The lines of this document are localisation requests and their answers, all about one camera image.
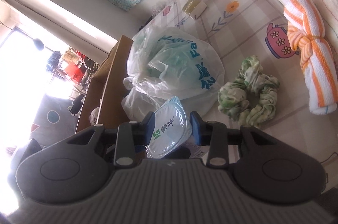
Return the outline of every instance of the red triangle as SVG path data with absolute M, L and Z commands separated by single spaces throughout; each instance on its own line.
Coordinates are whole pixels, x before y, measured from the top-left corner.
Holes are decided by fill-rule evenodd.
M 40 126 L 37 125 L 37 124 L 32 124 L 32 126 L 31 126 L 31 128 L 30 128 L 30 132 L 35 131 L 38 127 L 40 127 Z

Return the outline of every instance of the yogurt lid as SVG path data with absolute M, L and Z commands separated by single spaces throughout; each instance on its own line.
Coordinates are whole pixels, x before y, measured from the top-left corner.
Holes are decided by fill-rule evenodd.
M 192 127 L 178 97 L 165 102 L 155 112 L 155 129 L 146 147 L 148 158 L 162 158 L 183 142 L 192 133 Z

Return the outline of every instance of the green logo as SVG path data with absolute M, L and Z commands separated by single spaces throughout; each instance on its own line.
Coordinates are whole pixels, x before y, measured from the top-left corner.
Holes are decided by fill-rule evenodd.
M 155 131 L 155 132 L 153 133 L 154 140 L 155 140 L 156 138 L 159 138 L 160 136 L 161 136 L 161 133 L 159 132 L 159 130 L 157 130 L 157 131 Z

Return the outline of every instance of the brown cardboard box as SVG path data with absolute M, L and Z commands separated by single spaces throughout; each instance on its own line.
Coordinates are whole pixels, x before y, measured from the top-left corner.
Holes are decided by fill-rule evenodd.
M 129 121 L 121 101 L 128 94 L 123 79 L 127 77 L 127 59 L 132 42 L 122 35 L 108 58 L 94 74 L 84 99 L 76 132 L 91 126 L 89 116 L 93 109 L 100 106 L 101 98 L 97 123 L 104 124 L 107 129 L 113 129 Z

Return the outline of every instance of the orange striped towel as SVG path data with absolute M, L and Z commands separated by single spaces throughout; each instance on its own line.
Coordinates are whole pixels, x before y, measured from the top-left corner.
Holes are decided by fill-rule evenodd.
M 300 67 L 310 92 L 310 111 L 327 114 L 337 108 L 338 83 L 332 51 L 324 39 L 322 17 L 312 0 L 290 0 L 284 16 L 289 20 L 291 49 L 301 51 Z

